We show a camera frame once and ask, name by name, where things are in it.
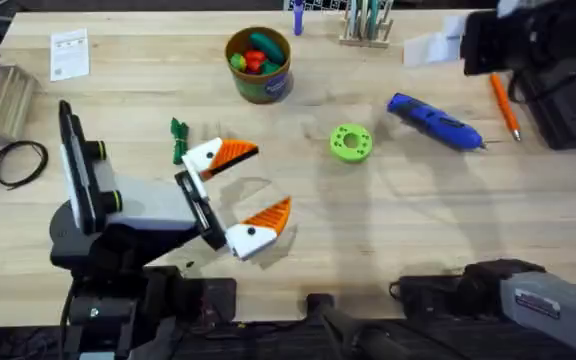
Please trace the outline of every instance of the marker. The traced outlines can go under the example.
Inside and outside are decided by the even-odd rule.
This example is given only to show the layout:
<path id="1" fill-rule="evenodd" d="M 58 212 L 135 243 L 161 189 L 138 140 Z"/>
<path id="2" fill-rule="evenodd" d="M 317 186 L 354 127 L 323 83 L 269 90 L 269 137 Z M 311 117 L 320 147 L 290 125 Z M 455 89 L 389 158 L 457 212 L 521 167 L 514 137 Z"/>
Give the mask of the marker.
<path id="1" fill-rule="evenodd" d="M 292 10 L 295 13 L 295 35 L 299 36 L 304 31 L 304 0 L 295 0 L 295 4 L 293 5 Z"/>
<path id="2" fill-rule="evenodd" d="M 473 127 L 408 95 L 395 94 L 388 104 L 388 111 L 455 149 L 486 149 L 486 143 Z"/>
<path id="3" fill-rule="evenodd" d="M 496 74 L 492 74 L 490 75 L 490 83 L 492 84 L 493 90 L 495 90 L 495 96 L 497 97 L 501 113 L 504 114 L 504 118 L 506 119 L 508 130 L 510 130 L 512 137 L 515 138 L 516 141 L 521 141 L 519 123 L 510 108 L 510 100 L 508 100 L 506 89 L 504 89 L 504 86 L 501 84 L 501 79 Z"/>

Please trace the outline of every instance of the blue glue gun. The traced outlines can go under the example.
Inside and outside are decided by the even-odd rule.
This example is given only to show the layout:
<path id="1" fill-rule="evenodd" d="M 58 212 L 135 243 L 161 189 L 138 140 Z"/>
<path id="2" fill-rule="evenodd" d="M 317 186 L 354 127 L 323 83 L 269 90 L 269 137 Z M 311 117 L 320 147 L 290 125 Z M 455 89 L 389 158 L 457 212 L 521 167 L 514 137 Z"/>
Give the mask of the blue glue gun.
<path id="1" fill-rule="evenodd" d="M 408 95 L 395 94 L 388 104 L 388 111 L 455 149 L 486 148 L 486 144 L 477 130 Z"/>

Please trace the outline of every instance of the green gear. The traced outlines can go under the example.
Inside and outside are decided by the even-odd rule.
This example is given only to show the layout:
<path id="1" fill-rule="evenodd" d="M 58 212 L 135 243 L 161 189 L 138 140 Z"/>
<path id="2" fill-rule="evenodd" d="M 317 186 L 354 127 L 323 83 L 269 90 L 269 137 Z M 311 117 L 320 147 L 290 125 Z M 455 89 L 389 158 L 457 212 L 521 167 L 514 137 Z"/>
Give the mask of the green gear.
<path id="1" fill-rule="evenodd" d="M 330 151 L 343 161 L 361 162 L 372 151 L 372 136 L 361 125 L 340 125 L 330 135 Z"/>

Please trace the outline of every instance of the wooden table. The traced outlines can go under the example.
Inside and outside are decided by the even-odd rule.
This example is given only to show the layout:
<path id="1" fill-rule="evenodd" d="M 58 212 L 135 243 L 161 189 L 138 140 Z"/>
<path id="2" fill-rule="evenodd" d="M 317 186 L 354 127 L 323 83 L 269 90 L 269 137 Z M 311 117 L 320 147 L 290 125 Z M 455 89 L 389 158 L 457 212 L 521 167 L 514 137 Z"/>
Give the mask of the wooden table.
<path id="1" fill-rule="evenodd" d="M 173 116 L 190 125 L 191 144 L 222 136 L 260 146 L 259 157 L 211 180 L 208 190 L 225 219 L 292 195 L 278 244 L 241 263 L 197 239 L 156 261 L 182 268 L 195 261 L 184 270 L 189 276 L 236 278 L 239 319 L 297 318 L 311 292 L 338 295 L 352 314 L 396 315 L 390 281 L 459 273 L 498 257 L 532 261 L 576 283 L 576 151 L 549 150 L 526 116 L 524 142 L 514 142 L 488 78 L 464 77 L 459 63 L 401 65 L 405 39 L 438 31 L 454 13 L 393 12 L 387 50 L 339 46 L 340 14 L 306 14 L 301 37 L 291 35 L 292 14 L 280 12 L 17 15 L 2 62 L 39 79 L 25 135 L 52 157 L 38 181 L 14 191 L 0 186 L 0 325 L 56 324 L 70 284 L 49 261 L 48 225 L 66 200 L 57 155 L 62 98 L 126 175 L 173 181 Z M 235 90 L 223 50 L 249 25 L 272 26 L 291 43 L 294 87 L 281 103 L 252 105 Z M 88 29 L 91 75 L 50 83 L 49 35 L 78 28 Z M 494 143 L 459 154 L 402 125 L 386 113 L 397 91 L 445 109 Z M 331 130 L 349 122 L 374 134 L 363 164 L 329 154 Z M 11 157 L 4 175 L 21 176 L 35 161 L 32 152 Z"/>

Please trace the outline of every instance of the orange pencil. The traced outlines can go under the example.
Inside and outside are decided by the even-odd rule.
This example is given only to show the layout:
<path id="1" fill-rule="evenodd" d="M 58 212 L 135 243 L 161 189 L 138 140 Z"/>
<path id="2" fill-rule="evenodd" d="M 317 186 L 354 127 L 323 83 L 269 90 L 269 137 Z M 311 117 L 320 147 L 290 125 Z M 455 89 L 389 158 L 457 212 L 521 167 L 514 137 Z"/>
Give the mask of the orange pencil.
<path id="1" fill-rule="evenodd" d="M 501 84 L 501 79 L 499 76 L 492 74 L 490 75 L 490 83 L 492 84 L 492 88 L 495 90 L 495 96 L 497 97 L 499 108 L 501 109 L 501 112 L 504 114 L 504 118 L 506 119 L 506 126 L 508 126 L 508 130 L 510 130 L 512 137 L 514 137 L 515 140 L 521 141 L 519 123 L 517 122 L 517 118 L 510 108 L 510 100 L 508 100 L 506 89 L 504 89 L 504 86 Z"/>

